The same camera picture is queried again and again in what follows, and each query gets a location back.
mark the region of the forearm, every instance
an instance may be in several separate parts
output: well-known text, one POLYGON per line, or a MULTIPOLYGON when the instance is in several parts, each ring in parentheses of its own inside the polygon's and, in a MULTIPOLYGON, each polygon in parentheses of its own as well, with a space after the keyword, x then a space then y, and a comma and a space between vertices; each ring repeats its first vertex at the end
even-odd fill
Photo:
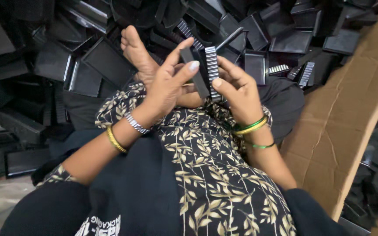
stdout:
MULTIPOLYGON (((256 145, 271 145, 274 140, 268 127, 262 127, 246 135, 246 140, 256 145)), ((247 144, 247 156, 251 166, 263 170, 283 189, 297 188, 297 183, 278 151, 276 145, 269 148, 254 148, 247 144)))
MULTIPOLYGON (((150 110, 146 103, 142 103, 132 111, 131 115, 142 127, 150 128, 157 119, 150 110)), ((129 149, 141 136, 126 119, 121 119, 116 123, 112 127, 112 131, 115 139, 125 149, 129 149)), ((78 182, 88 185, 118 154, 119 151, 112 145, 106 132, 103 132, 67 158, 62 166, 78 182)))

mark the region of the black pants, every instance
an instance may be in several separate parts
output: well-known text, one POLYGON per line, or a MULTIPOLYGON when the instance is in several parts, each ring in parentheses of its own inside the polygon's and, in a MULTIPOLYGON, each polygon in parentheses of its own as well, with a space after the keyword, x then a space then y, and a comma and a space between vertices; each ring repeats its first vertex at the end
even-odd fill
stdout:
MULTIPOLYGON (((272 134, 280 143, 291 132, 304 107, 303 91, 297 83, 286 78, 271 77, 268 85, 259 87, 260 100, 272 113, 272 134)), ((95 114, 103 101, 115 89, 102 83, 100 98, 93 98, 64 91, 63 98, 72 124, 77 131, 95 128, 95 114)))

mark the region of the cardboard sheet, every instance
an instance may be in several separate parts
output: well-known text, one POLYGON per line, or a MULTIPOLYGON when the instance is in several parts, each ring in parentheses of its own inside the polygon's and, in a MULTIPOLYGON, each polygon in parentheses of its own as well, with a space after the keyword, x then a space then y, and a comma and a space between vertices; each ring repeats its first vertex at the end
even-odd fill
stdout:
POLYGON ((300 188, 338 220, 378 120, 378 23, 362 30, 355 54, 306 106, 281 154, 300 188))

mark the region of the woman's left hand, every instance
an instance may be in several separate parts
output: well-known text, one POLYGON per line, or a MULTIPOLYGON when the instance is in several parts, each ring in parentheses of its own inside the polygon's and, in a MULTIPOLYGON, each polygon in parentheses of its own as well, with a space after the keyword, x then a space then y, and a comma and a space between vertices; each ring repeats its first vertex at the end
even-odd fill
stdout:
POLYGON ((167 57, 158 69, 150 90, 144 100, 147 108, 155 112, 157 118, 169 114, 176 106, 178 98, 193 93, 193 86, 184 86, 199 69, 199 61, 192 61, 183 66, 175 74, 175 66, 179 62, 180 50, 192 46, 193 38, 181 42, 167 57))

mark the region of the fingernail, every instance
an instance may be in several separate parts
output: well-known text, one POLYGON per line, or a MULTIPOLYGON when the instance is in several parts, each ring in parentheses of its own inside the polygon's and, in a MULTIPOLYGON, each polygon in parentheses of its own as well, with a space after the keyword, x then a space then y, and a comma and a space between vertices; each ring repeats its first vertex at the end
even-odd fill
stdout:
POLYGON ((190 64, 190 66, 189 66, 189 70, 190 71, 194 71, 198 67, 199 67, 199 61, 192 61, 191 64, 190 64))
POLYGON ((213 80, 213 85, 214 87, 218 88, 219 86, 221 86, 221 84, 223 83, 223 81, 220 79, 220 78, 215 78, 213 80))

